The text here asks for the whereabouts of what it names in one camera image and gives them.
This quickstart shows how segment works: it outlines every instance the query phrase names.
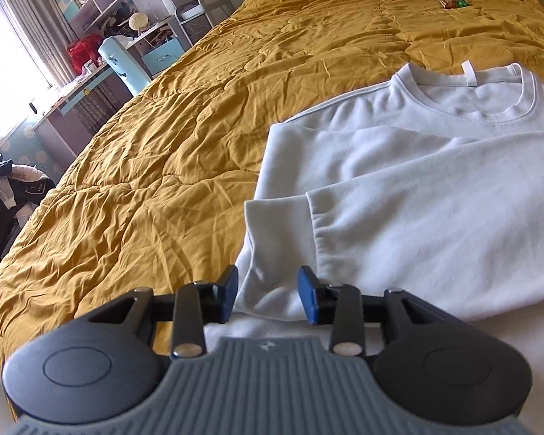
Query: cabinet drawer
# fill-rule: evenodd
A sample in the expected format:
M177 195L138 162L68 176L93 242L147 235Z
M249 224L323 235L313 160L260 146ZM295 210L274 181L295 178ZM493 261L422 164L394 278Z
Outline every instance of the cabinet drawer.
M167 67L172 66L177 59L183 55L184 50L179 45L177 39L167 41L143 56L143 62L151 72L151 75L158 74Z

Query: chair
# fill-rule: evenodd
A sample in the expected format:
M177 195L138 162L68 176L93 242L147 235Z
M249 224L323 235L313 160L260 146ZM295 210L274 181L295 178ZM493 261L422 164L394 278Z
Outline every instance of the chair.
M146 71L115 37L109 37L103 41L99 47L99 54L119 75L133 96L137 96L143 88L151 83L151 78Z

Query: small packet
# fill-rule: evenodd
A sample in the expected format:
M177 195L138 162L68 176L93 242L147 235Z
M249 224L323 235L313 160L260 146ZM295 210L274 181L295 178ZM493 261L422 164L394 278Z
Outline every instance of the small packet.
M445 9L465 8L469 6L467 0L438 0Z

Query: light blue cabinet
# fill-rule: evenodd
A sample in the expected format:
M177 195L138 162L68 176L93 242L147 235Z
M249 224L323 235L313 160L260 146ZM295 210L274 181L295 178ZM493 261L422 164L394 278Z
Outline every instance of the light blue cabinet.
M157 49L145 54L143 56L143 62L151 72L151 75L155 75L172 66L183 53L184 50L179 41L177 39L172 39L159 46Z
M79 5L75 0L55 0L67 21L72 21L75 14L79 12Z

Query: red bag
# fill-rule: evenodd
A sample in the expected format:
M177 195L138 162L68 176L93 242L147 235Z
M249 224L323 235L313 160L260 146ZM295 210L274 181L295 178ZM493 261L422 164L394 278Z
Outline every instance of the red bag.
M99 47L103 44L103 37L98 34L89 34L80 41L73 42L68 45L67 52L71 59L71 65L75 69L75 73L80 75L83 73L83 65L89 60L92 60L97 67L99 63Z

